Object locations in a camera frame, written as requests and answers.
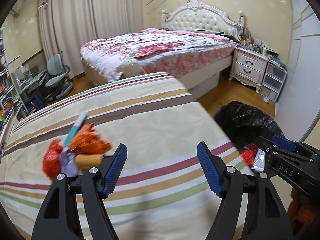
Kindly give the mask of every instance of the floral bedding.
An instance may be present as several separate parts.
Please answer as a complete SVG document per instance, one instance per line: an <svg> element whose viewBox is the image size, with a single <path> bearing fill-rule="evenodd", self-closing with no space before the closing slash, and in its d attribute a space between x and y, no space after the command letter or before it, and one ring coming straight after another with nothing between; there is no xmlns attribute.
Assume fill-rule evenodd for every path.
<svg viewBox="0 0 320 240"><path fill-rule="evenodd" d="M80 53L111 82L120 79L132 59L139 61L140 74L167 72L179 78L229 56L235 46L233 41L215 34L148 28L140 33L90 41Z"/></svg>

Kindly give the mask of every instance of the bottle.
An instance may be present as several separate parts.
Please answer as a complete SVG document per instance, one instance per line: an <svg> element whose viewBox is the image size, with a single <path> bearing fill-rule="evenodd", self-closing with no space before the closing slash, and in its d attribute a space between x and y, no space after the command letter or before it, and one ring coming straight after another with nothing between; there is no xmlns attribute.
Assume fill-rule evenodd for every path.
<svg viewBox="0 0 320 240"><path fill-rule="evenodd" d="M263 47L262 55L263 55L263 56L267 55L267 48L266 48L266 46Z"/></svg>

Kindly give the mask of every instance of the upholstered headboard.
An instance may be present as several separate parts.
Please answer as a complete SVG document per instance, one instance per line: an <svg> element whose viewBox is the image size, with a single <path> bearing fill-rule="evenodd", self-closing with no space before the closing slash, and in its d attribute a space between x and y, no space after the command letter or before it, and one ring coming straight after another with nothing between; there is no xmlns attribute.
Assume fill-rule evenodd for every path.
<svg viewBox="0 0 320 240"><path fill-rule="evenodd" d="M192 0L171 12L169 18L163 10L161 27L172 31L206 30L225 32L240 39L236 29L237 23L231 21L225 12L196 0Z"/></svg>

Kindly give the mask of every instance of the black trash bag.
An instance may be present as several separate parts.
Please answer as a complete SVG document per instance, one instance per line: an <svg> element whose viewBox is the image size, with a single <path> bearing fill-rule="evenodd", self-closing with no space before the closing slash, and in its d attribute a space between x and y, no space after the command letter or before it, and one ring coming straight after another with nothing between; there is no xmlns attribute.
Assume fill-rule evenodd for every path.
<svg viewBox="0 0 320 240"><path fill-rule="evenodd" d="M240 152L255 143L258 136L271 140L276 134L284 138L280 127L269 115L238 101L221 107L214 119Z"/></svg>

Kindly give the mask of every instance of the gray chair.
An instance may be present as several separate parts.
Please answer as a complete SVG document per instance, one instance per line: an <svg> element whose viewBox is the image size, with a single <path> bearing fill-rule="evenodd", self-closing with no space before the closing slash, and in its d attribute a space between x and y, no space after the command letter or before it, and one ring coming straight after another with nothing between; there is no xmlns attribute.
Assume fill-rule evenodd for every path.
<svg viewBox="0 0 320 240"><path fill-rule="evenodd" d="M73 84L68 77L68 73L70 72L70 68L67 65L64 65L61 60L61 54L54 55L48 59L47 62L47 72L51 78L45 86L47 88L57 87L57 89L50 95L50 98L63 98L67 93L72 90Z"/></svg>

